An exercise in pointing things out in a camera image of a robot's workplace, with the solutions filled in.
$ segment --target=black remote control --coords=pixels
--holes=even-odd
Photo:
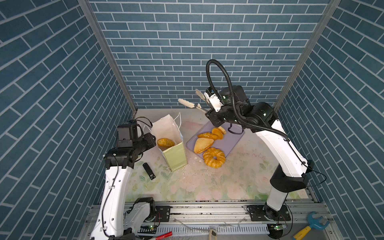
[[[150,168],[150,166],[148,165],[148,163],[146,163],[146,162],[143,163],[143,167],[144,167],[145,171],[147,172],[149,178],[150,178],[151,180],[155,179],[156,176],[153,174],[153,171],[152,171],[152,169]]]

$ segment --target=blue and yellow tool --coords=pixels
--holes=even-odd
[[[323,219],[323,217],[319,217],[318,219],[314,219],[313,215],[316,214],[316,212],[311,212],[308,217],[308,223],[309,226],[302,229],[300,232],[298,232],[295,236],[292,237],[293,240],[302,240],[305,235],[311,230],[311,229],[317,229],[317,230],[324,230],[328,224],[329,221],[327,221],[324,225],[320,223],[320,221]]]

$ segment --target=floral tabletop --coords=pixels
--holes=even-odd
[[[167,114],[176,117],[181,112],[180,131],[184,144],[208,119],[197,109],[140,109],[138,116],[156,121]],[[153,197],[155,201],[191,200],[266,200],[271,188],[269,182],[278,161],[266,144],[248,129],[218,169],[208,167],[204,161],[185,147],[188,164],[171,172],[158,148],[144,153],[135,163],[127,184],[126,202],[140,197]],[[156,178],[150,180],[142,167],[147,162]],[[304,189],[288,194],[290,199],[308,198]]]

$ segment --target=yellow handle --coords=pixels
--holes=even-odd
[[[307,226],[304,229],[302,229],[300,232],[298,232],[295,236],[293,236],[293,239],[302,240],[303,237],[305,237],[305,235],[307,235],[309,231],[311,231],[311,227]]]

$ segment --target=black mounting plate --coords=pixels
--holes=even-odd
[[[247,211],[249,212],[249,216],[251,217],[251,221],[260,222],[260,221],[270,221],[264,216],[263,211],[264,205],[248,205]],[[280,209],[280,222],[286,222],[291,220],[291,215],[288,212],[287,206],[283,205]]]
[[[160,213],[160,222],[169,222],[170,206],[156,206],[156,212]]]

